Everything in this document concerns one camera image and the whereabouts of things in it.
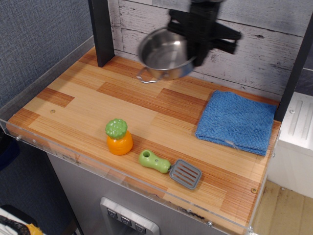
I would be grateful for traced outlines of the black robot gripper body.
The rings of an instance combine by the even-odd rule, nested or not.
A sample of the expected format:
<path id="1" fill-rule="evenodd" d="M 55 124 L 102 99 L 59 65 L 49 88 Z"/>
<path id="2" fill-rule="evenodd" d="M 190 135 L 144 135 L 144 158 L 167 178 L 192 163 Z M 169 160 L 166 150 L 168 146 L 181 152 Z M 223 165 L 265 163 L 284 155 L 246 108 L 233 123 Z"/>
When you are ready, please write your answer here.
<path id="1" fill-rule="evenodd" d="M 192 0 L 189 11 L 169 10 L 168 30 L 191 38 L 210 50 L 216 48 L 234 54 L 241 33 L 217 22 L 221 0 Z"/>

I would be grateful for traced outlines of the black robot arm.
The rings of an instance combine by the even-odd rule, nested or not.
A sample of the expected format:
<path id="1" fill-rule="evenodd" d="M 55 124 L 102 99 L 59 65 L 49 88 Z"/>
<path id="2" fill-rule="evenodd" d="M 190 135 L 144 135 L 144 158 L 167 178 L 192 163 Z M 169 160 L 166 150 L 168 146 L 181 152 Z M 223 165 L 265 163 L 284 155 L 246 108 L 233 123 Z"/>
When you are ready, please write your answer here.
<path id="1" fill-rule="evenodd" d="M 187 40 L 187 57 L 193 65 L 203 64 L 210 50 L 216 48 L 234 54 L 241 32 L 216 22 L 221 0 L 192 0 L 188 12 L 171 9 L 168 30 Z"/>

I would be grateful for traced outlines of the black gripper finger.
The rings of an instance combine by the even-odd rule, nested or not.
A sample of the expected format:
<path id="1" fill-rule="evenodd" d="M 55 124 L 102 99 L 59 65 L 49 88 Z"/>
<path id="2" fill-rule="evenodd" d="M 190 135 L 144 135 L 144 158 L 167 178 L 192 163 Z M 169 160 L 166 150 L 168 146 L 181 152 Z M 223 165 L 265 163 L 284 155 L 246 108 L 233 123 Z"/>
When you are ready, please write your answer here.
<path id="1" fill-rule="evenodd" d="M 190 60 L 196 56 L 196 43 L 189 37 L 185 37 L 186 40 L 186 55 L 187 59 Z"/>
<path id="2" fill-rule="evenodd" d="M 210 51 L 210 47 L 207 45 L 200 45 L 196 49 L 196 59 L 194 60 L 194 66 L 199 67 L 203 64 L 205 58 Z"/>

